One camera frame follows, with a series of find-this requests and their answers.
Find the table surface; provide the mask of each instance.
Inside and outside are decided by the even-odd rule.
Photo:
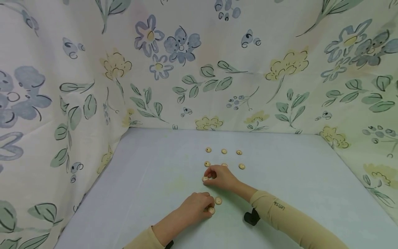
[[[244,222],[251,210],[244,200],[203,186],[205,161],[227,163],[239,180],[311,216],[349,248],[398,244],[398,227],[319,136],[130,129],[55,249],[121,249],[192,192],[205,191],[223,203],[211,219],[175,238],[173,249],[300,248],[264,221]]]

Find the person's left hand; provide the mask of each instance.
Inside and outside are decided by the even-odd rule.
[[[208,192],[191,194],[176,212],[187,222],[187,226],[211,218],[212,214],[207,211],[208,207],[214,207],[214,198]]]

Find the sleeve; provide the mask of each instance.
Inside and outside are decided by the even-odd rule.
[[[142,231],[133,241],[123,249],[164,249],[152,231],[152,227]]]
[[[260,218],[305,249],[348,249],[331,231],[266,191],[257,191],[250,204]]]

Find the floral fabric backdrop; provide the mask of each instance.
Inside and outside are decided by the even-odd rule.
[[[318,134],[398,223],[397,16],[397,0],[0,0],[0,249],[53,248],[129,127]]]

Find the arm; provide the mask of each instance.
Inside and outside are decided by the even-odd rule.
[[[287,234],[305,249],[348,249],[332,232],[311,217],[279,200],[266,191],[259,191],[240,182],[226,166],[210,166],[205,176],[212,180],[205,185],[229,190],[249,202],[259,216],[276,230]]]
[[[181,206],[140,233],[124,249],[164,249],[165,246],[185,228],[211,218],[206,208],[214,207],[214,198],[209,193],[193,193]]]

